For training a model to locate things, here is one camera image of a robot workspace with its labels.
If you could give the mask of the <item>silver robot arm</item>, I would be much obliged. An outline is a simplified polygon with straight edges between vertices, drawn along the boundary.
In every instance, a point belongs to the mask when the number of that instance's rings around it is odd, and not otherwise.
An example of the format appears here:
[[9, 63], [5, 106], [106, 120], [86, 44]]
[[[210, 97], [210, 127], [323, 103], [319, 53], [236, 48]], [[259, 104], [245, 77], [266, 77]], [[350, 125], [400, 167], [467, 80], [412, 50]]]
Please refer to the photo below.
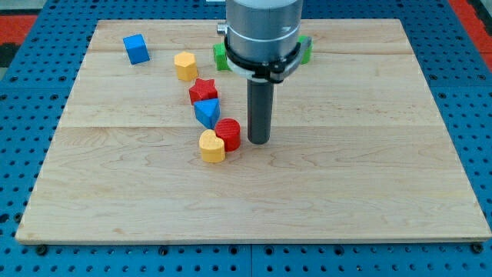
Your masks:
[[230, 70], [253, 82], [283, 82], [311, 45], [298, 41], [302, 0], [227, 0], [224, 37]]

